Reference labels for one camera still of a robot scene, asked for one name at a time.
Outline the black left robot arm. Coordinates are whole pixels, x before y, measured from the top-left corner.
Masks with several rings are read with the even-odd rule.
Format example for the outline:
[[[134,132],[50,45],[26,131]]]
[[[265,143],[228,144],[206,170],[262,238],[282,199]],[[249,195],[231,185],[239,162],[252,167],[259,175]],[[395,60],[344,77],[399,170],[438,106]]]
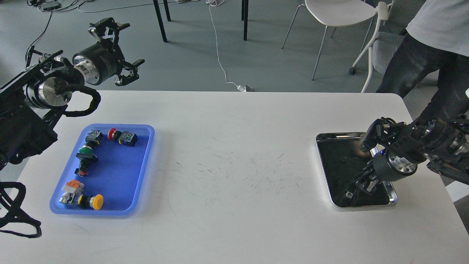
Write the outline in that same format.
[[[57,141],[54,127],[62,116],[92,114],[101,95],[92,88],[112,76],[117,86],[137,79],[143,59],[129,63],[120,49],[119,33],[130,27],[112,17],[89,25],[97,42],[76,53],[72,61],[62,51],[42,53],[31,45],[26,68],[1,88],[1,168],[20,164],[25,158],[41,154]]]

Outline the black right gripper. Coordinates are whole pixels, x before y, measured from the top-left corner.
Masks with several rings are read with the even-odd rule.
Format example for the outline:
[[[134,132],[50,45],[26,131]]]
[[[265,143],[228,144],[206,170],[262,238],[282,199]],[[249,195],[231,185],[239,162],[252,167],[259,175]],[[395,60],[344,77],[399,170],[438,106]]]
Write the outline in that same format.
[[[413,175],[418,168],[417,164],[391,151],[378,152],[370,165],[352,177],[344,195],[346,199],[356,199],[359,192],[375,194],[380,182],[396,182]]]

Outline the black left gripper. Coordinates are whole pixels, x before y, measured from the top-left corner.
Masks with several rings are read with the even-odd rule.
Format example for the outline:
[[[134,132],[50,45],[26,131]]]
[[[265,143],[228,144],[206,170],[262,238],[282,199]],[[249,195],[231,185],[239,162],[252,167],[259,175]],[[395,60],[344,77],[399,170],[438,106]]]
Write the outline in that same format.
[[[73,56],[73,65],[82,72],[85,82],[100,85],[116,75],[115,85],[126,86],[139,79],[138,67],[145,63],[145,59],[126,62],[117,46],[119,32],[129,27],[129,23],[115,22],[112,17],[89,24],[88,32],[97,43]]]

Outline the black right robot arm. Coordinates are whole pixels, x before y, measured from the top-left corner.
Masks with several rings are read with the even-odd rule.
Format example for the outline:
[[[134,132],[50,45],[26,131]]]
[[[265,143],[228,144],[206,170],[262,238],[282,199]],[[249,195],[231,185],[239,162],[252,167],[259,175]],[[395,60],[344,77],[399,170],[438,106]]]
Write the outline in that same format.
[[[419,164],[439,175],[468,184],[468,120],[395,122],[375,120],[362,138],[359,149],[367,152],[381,145],[367,165],[353,177],[344,194],[355,201],[359,191],[373,195],[382,182],[396,182],[413,175]]]

